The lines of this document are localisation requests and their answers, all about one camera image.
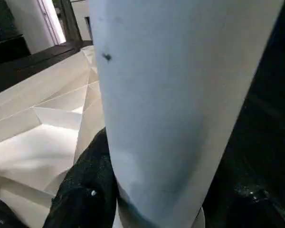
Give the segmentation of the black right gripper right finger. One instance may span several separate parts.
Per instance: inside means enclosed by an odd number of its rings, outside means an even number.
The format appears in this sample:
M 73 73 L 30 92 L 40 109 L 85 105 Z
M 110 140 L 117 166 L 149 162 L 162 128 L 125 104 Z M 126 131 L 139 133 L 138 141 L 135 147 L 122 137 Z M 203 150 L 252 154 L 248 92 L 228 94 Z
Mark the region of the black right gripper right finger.
M 229 228 L 285 228 L 285 209 L 263 190 L 241 192 L 228 213 Z

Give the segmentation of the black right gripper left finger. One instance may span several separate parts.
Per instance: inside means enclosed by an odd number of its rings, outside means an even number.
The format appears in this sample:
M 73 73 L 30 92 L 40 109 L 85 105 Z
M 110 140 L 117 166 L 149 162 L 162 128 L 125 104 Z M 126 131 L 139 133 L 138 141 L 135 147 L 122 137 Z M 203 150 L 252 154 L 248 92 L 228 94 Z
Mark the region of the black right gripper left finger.
M 100 130 L 66 173 L 52 199 L 45 228 L 111 228 L 118 187 L 106 129 Z

